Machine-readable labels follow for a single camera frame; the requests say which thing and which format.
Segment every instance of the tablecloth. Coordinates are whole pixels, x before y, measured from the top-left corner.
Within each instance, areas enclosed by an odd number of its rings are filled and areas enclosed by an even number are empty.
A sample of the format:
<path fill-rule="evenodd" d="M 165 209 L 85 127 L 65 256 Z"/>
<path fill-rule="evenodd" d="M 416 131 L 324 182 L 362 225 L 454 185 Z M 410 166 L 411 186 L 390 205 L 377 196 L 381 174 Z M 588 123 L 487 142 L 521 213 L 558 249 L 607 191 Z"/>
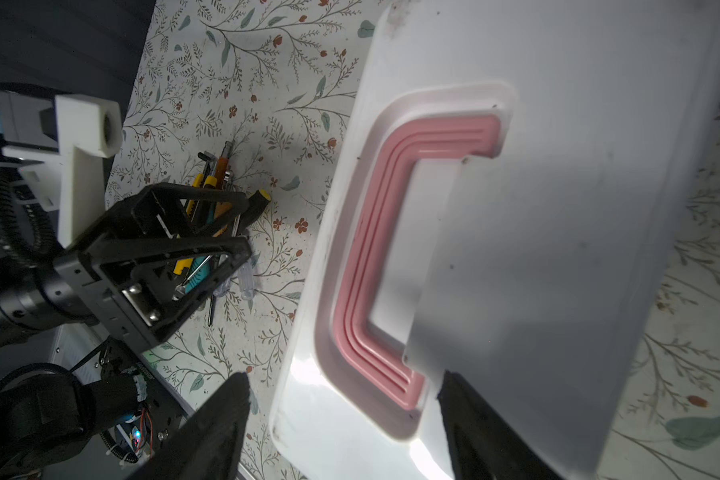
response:
<path fill-rule="evenodd" d="M 197 152 L 218 154 L 225 140 L 235 142 L 236 188 L 272 195 L 250 229 L 254 299 L 233 289 L 212 327 L 207 310 L 196 312 L 146 353 L 194 407 L 233 372 L 249 373 L 254 401 L 241 463 L 259 480 L 304 478 L 274 448 L 267 414 L 384 6 L 158 2 L 125 114 L 107 205 L 146 184 L 190 183 L 202 169 Z M 720 478 L 720 106 L 677 238 L 598 478 Z"/>

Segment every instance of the red flower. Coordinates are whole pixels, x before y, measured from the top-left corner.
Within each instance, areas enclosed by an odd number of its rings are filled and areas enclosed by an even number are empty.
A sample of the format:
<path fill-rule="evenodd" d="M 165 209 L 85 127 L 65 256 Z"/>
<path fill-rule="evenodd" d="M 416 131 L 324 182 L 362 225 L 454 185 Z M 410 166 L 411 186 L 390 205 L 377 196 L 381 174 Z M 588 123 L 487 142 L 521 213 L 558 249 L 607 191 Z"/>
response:
<path fill-rule="evenodd" d="M 707 400 L 701 398 L 700 396 L 688 395 L 686 398 L 691 405 L 695 405 L 697 407 L 706 408 L 706 406 L 710 404 Z"/>
<path fill-rule="evenodd" d="M 304 220 L 303 218 L 301 220 L 299 220 L 298 222 L 296 222 L 296 229 L 298 230 L 298 232 L 300 234 L 303 234 L 304 232 L 306 232 L 308 226 L 309 226 L 309 223 L 307 222 L 307 220 Z"/>

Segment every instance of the pink handle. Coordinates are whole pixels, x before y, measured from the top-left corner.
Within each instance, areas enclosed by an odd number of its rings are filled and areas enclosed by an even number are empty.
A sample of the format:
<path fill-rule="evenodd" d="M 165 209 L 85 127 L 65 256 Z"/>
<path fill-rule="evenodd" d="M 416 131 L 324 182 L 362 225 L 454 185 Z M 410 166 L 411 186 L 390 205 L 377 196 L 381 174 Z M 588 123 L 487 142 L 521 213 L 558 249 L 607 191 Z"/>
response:
<path fill-rule="evenodd" d="M 408 182 L 422 158 L 491 155 L 499 129 L 493 115 L 413 120 L 386 139 L 373 168 L 338 291 L 333 334 L 344 358 L 406 410 L 416 407 L 424 378 L 371 337 L 367 322 Z"/>

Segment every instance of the dark wall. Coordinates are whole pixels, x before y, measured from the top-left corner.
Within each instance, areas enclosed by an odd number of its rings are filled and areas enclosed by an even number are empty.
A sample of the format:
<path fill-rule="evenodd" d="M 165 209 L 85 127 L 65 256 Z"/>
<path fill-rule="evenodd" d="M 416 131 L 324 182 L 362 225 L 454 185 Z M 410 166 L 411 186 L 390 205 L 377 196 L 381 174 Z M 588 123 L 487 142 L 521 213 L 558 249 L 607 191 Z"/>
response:
<path fill-rule="evenodd" d="M 130 99 L 154 0 L 0 0 L 0 82 Z"/>

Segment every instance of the floral tablecloth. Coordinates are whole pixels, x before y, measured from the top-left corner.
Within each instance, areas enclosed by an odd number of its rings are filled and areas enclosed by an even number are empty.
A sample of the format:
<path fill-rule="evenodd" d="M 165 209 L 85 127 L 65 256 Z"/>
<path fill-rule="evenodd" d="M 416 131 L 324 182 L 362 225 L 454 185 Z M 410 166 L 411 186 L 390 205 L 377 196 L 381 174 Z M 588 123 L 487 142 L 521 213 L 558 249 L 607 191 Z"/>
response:
<path fill-rule="evenodd" d="M 266 428 L 275 382 L 374 24 L 384 0 L 161 0 L 124 119 L 108 205 L 188 184 L 233 139 L 238 190 L 272 203 L 250 228 L 257 294 L 233 291 L 146 358 L 194 407 L 236 371 L 256 400 L 241 463 L 303 475 Z M 720 113 L 634 360 L 600 478 L 720 478 Z"/>

